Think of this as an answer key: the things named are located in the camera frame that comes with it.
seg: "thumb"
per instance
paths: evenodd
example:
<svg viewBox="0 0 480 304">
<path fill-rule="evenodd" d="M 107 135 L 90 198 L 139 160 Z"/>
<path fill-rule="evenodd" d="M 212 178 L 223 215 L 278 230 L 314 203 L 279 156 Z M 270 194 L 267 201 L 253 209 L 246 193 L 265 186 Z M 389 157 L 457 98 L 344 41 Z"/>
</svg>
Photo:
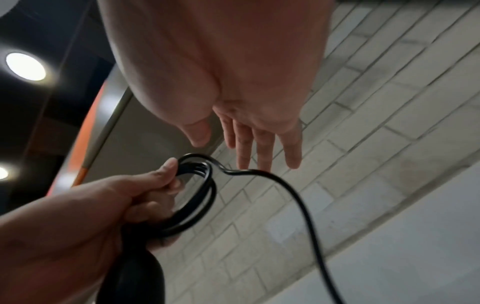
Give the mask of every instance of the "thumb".
<svg viewBox="0 0 480 304">
<path fill-rule="evenodd" d="M 122 185 L 122 191 L 129 196 L 138 196 L 165 187 L 175 178 L 178 167 L 177 159 L 169 158 L 158 170 L 131 176 Z"/>
<path fill-rule="evenodd" d="M 206 145 L 212 135 L 208 118 L 204 118 L 193 124 L 180 125 L 178 128 L 185 133 L 191 145 L 197 148 Z"/>
</svg>

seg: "human hand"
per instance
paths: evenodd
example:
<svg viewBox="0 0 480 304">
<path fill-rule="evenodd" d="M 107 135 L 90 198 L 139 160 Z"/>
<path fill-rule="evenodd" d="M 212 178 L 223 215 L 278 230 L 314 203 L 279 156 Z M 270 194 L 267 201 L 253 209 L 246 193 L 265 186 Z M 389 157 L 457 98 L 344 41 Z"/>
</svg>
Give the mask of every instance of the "human hand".
<svg viewBox="0 0 480 304">
<path fill-rule="evenodd" d="M 299 114 L 323 57 L 332 0 L 101 0 L 123 74 L 138 100 L 194 146 L 219 116 L 237 166 L 252 142 L 269 171 L 277 134 L 286 163 L 302 160 Z"/>
<path fill-rule="evenodd" d="M 177 168 L 171 158 L 157 171 L 76 186 L 0 217 L 0 302 L 63 302 L 99 282 L 120 253 L 124 223 L 171 217 L 183 187 Z"/>
</svg>

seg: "round ceiling light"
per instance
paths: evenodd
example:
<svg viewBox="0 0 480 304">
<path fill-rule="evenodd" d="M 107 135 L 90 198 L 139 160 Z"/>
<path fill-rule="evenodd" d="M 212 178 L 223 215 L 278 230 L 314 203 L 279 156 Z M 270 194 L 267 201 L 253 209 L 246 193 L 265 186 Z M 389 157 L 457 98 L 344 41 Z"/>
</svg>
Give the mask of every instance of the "round ceiling light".
<svg viewBox="0 0 480 304">
<path fill-rule="evenodd" d="M 6 179 L 8 176 L 9 172 L 5 168 L 0 167 L 0 180 Z"/>
<path fill-rule="evenodd" d="M 5 60 L 10 70 L 22 78 L 40 81 L 47 75 L 43 65 L 32 56 L 22 53 L 10 53 Z"/>
</svg>

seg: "ceiling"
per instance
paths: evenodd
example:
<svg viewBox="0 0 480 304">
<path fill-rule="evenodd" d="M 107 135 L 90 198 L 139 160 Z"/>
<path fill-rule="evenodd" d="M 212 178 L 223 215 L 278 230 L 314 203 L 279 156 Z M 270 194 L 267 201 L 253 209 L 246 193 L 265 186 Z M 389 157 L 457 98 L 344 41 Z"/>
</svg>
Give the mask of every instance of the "ceiling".
<svg viewBox="0 0 480 304">
<path fill-rule="evenodd" d="M 37 57 L 47 78 L 12 74 L 5 56 Z M 115 60 L 95 1 L 20 0 L 0 17 L 0 214 L 44 196 Z"/>
</svg>

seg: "black cable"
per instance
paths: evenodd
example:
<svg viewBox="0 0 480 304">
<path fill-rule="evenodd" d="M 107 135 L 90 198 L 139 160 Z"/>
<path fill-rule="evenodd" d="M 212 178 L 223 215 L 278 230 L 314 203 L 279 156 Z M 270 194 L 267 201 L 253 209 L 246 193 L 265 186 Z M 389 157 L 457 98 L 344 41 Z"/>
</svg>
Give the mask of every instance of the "black cable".
<svg viewBox="0 0 480 304">
<path fill-rule="evenodd" d="M 207 162 L 197 162 L 196 160 L 202 159 Z M 211 158 L 210 156 L 202 154 L 186 154 L 178 160 L 178 175 L 183 174 L 195 174 L 203 178 L 203 183 L 193 197 L 188 201 L 185 206 L 183 206 L 179 211 L 177 211 L 170 219 L 163 221 L 160 224 L 155 226 L 150 226 L 147 228 L 148 238 L 166 238 L 170 236 L 177 235 L 192 226 L 194 226 L 198 221 L 200 221 L 206 213 L 210 210 L 213 203 L 215 202 L 215 197 L 217 196 L 217 185 L 213 179 L 213 170 L 212 165 L 217 166 L 223 173 L 231 176 L 241 176 L 241 175 L 255 175 L 268 178 L 278 184 L 280 184 L 285 190 L 287 190 L 290 195 L 293 197 L 295 202 L 298 204 L 298 207 L 301 210 L 303 219 L 305 220 L 307 231 L 310 236 L 310 243 L 312 246 L 313 254 L 315 256 L 318 268 L 321 273 L 321 277 L 325 286 L 335 304 L 344 304 L 340 293 L 338 292 L 332 277 L 329 273 L 329 270 L 325 264 L 324 258 L 322 256 L 322 250 L 319 238 L 317 237 L 317 232 L 315 230 L 314 223 L 310 217 L 309 211 L 305 206 L 302 198 L 299 194 L 285 182 L 280 177 L 260 170 L 230 170 L 219 163 L 216 159 Z M 202 207 L 202 202 L 205 198 L 208 197 L 206 204 Z"/>
</svg>

